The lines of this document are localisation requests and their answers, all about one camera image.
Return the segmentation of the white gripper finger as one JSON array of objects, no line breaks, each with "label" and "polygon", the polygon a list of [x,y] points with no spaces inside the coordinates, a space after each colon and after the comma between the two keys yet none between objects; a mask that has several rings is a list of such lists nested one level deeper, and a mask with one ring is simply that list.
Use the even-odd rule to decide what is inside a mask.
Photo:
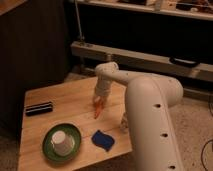
[{"label": "white gripper finger", "polygon": [[98,101],[99,101],[99,96],[94,96],[93,98],[92,98],[92,102],[93,102],[93,105],[96,105],[97,103],[98,103]]},{"label": "white gripper finger", "polygon": [[101,108],[104,108],[105,105],[106,105],[106,99],[101,99],[100,100],[100,106],[101,106]]}]

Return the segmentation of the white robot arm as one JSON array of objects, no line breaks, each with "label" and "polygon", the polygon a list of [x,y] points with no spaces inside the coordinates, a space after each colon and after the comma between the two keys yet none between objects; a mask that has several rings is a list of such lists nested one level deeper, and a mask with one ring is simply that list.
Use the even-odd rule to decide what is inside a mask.
[{"label": "white robot arm", "polygon": [[169,114],[183,97],[181,83],[173,77],[121,70],[115,62],[98,65],[95,74],[96,115],[103,110],[112,83],[126,87],[125,114],[136,170],[185,171]]}]

